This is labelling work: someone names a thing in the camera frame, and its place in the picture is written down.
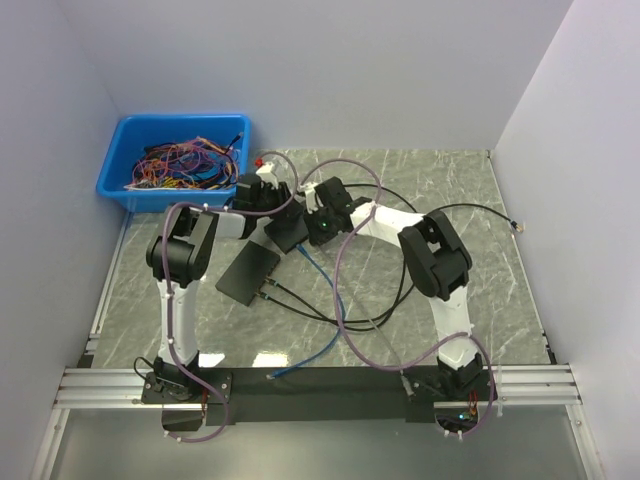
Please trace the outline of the black network switch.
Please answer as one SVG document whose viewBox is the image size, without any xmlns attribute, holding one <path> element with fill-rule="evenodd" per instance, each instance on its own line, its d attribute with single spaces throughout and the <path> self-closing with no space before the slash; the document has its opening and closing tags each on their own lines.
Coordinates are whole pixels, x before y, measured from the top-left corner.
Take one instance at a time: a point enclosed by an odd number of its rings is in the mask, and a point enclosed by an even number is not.
<svg viewBox="0 0 640 480">
<path fill-rule="evenodd" d="M 266 278 L 280 262 L 280 255 L 253 241 L 248 241 L 216 283 L 216 289 L 249 306 Z"/>
<path fill-rule="evenodd" d="M 271 221 L 264 227 L 266 236 L 284 254 L 288 254 L 308 239 L 303 213 L 304 207 L 297 201 L 293 201 L 285 209 L 273 215 Z"/>
</svg>

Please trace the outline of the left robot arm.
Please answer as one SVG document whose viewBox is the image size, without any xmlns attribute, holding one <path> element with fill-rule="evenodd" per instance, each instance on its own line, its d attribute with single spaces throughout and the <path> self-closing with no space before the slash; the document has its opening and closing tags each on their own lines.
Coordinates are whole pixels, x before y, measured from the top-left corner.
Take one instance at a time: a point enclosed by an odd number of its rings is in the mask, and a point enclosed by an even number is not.
<svg viewBox="0 0 640 480">
<path fill-rule="evenodd" d="M 208 389 L 200 376 L 196 297 L 215 240 L 245 240 L 264 217 L 276 233 L 293 233 L 302 210 L 289 185 L 264 172 L 241 175 L 235 194 L 220 206 L 179 202 L 167 207 L 146 251 L 160 294 L 162 325 L 160 347 L 147 380 L 151 389 L 180 402 Z"/>
</svg>

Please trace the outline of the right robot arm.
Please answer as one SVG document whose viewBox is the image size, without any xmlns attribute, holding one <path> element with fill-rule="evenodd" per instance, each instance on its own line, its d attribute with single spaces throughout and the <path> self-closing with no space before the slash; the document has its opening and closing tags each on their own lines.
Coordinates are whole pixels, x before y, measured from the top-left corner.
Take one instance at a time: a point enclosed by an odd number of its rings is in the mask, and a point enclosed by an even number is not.
<svg viewBox="0 0 640 480">
<path fill-rule="evenodd" d="M 366 197 L 354 199 L 336 177 L 308 183 L 303 192 L 303 219 L 312 245 L 323 245 L 342 232 L 356 232 L 401 250 L 411 281 L 429 300 L 443 343 L 437 350 L 441 390 L 452 399 L 465 397 L 482 368 L 478 348 L 468 339 L 472 260 L 446 215 L 403 212 Z"/>
</svg>

